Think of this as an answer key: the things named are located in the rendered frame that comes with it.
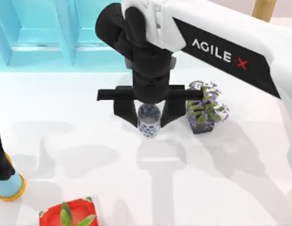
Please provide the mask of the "blue and white patterned cup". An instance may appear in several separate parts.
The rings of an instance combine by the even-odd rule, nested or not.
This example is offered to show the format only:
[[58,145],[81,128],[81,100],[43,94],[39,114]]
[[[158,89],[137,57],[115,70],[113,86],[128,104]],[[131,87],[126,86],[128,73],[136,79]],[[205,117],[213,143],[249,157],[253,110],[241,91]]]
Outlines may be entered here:
[[161,111],[157,105],[142,104],[138,108],[138,129],[146,138],[154,138],[161,128]]

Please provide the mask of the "purple flower plant black pot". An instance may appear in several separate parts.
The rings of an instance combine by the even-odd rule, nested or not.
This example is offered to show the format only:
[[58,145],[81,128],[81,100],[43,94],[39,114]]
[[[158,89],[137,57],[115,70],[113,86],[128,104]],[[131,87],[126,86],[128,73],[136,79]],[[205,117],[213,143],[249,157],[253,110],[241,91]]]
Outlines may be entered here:
[[197,80],[191,82],[188,88],[203,93],[201,100],[187,101],[186,118],[193,134],[211,132],[216,124],[228,119],[229,108],[225,104],[218,103],[221,91],[217,84]]

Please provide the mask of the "light blue rack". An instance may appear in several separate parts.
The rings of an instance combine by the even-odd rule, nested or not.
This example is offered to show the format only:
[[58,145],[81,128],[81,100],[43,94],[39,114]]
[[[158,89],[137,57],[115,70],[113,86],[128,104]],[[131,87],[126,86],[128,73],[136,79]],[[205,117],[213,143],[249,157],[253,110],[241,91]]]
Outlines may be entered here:
[[121,0],[0,0],[0,72],[123,72],[95,34],[99,13]]

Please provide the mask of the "red pot with green plant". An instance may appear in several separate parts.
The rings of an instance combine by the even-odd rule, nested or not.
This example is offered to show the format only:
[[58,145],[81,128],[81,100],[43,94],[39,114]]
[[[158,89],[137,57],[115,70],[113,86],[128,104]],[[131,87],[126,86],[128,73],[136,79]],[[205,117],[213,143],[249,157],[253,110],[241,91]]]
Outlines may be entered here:
[[39,212],[39,226],[99,226],[91,197],[76,199]]

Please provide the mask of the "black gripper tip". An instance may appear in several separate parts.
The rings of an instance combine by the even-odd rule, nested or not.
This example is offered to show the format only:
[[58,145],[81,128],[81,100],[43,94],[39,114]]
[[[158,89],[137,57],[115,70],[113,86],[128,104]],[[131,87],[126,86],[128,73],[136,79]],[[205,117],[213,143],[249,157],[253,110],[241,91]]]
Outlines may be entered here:
[[0,181],[7,181],[15,174],[15,169],[4,152],[0,138]]

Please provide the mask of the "light blue cup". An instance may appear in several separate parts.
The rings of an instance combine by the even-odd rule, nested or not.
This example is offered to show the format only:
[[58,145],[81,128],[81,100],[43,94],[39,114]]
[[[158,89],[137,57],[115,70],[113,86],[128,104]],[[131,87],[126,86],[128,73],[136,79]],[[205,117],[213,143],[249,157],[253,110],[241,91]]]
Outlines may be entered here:
[[11,197],[22,187],[22,180],[16,172],[6,181],[0,181],[0,196]]

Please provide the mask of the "wooden post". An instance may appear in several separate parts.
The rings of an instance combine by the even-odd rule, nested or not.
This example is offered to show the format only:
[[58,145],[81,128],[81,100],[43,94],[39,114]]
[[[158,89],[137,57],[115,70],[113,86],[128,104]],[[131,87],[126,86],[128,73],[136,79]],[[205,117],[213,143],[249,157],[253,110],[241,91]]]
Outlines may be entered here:
[[255,0],[252,17],[269,22],[277,0]]

